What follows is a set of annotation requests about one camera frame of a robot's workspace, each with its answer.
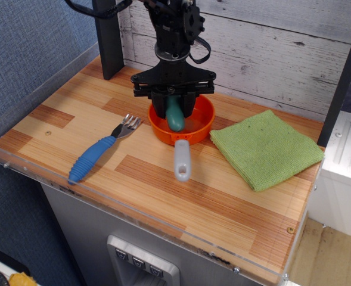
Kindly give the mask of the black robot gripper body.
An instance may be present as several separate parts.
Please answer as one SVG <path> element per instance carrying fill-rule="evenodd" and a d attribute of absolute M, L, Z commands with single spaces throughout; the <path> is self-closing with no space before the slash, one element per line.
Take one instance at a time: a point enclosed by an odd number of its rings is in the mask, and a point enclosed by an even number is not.
<path fill-rule="evenodd" d="M 190 65 L 189 49 L 178 54 L 156 49 L 155 54 L 159 59 L 155 67 L 131 77 L 136 97 L 150 98 L 155 89 L 167 91 L 169 88 L 177 93 L 194 92 L 196 96 L 214 93 L 216 73 Z"/>

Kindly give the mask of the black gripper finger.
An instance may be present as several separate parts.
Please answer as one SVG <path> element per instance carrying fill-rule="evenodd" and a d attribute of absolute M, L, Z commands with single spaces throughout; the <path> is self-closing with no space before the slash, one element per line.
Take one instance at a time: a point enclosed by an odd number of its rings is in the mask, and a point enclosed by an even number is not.
<path fill-rule="evenodd" d="M 151 101 L 156 112 L 156 115 L 161 118 L 166 118 L 166 110 L 167 110 L 167 93 L 164 92 L 152 92 L 151 93 Z"/>
<path fill-rule="evenodd" d="M 185 118 L 192 115 L 196 101 L 195 92 L 186 92 L 181 95 L 180 107 Z"/>

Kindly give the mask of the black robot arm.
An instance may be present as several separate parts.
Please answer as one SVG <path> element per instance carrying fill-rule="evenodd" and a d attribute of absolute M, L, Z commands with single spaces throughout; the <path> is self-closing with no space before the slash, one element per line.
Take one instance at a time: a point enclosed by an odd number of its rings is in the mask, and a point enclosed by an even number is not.
<path fill-rule="evenodd" d="M 159 63 L 131 77 L 134 95 L 150 99 L 162 119 L 174 97 L 184 117 L 189 117 L 197 97 L 215 90 L 215 72 L 187 63 L 195 43 L 211 49 L 200 37 L 205 19 L 195 1 L 144 1 L 144 6 L 156 32 L 154 52 Z"/>

